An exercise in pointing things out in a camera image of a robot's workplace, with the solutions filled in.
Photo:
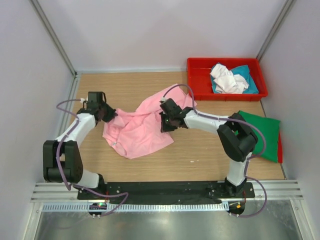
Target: gray floor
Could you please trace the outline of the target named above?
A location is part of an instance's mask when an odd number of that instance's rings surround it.
[[[262,201],[246,204],[256,212]],[[84,212],[44,212],[36,240],[302,240],[289,201],[268,201],[258,216],[224,211],[115,213],[101,219]]]

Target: green cloth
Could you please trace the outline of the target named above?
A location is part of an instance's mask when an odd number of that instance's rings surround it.
[[[257,116],[244,111],[239,111],[239,114],[246,122],[255,126],[264,135],[266,149],[261,157],[277,163],[280,121],[273,118]],[[256,130],[253,131],[258,137],[258,143],[253,150],[253,154],[258,154],[262,151],[264,142],[262,141],[260,134]]]

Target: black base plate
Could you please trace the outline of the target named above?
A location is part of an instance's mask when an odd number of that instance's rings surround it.
[[[247,199],[255,197],[251,182],[245,183],[244,191]],[[78,194],[79,200],[104,199],[89,197],[84,192]],[[217,181],[108,182],[107,192],[109,195],[128,192],[125,203],[133,205],[219,204],[219,199],[243,198],[242,192],[231,197],[225,190],[225,183]],[[119,204],[122,199],[109,200],[112,204]]]

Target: wooden tabletop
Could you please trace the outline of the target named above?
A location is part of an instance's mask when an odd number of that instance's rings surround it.
[[[83,74],[76,98],[89,91],[105,92],[112,108],[134,112],[147,97],[177,83],[186,83],[185,72],[139,72]],[[239,110],[263,116],[260,102],[197,101],[197,109],[215,115],[231,115]],[[77,112],[80,103],[74,105]],[[174,143],[147,156],[127,159],[102,137],[100,122],[84,139],[80,154],[84,167],[102,174],[108,182],[210,181],[224,180],[229,159],[217,135],[197,129],[171,132]],[[262,158],[251,161],[248,175],[260,180],[284,179],[281,166]]]

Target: pink fabric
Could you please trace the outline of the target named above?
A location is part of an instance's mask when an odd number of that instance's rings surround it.
[[[160,100],[172,86],[148,97],[135,112],[117,109],[113,120],[104,124],[103,137],[123,157],[134,159],[154,153],[174,142],[168,132],[161,133]],[[182,109],[192,107],[192,98],[175,87],[166,98],[172,98]]]

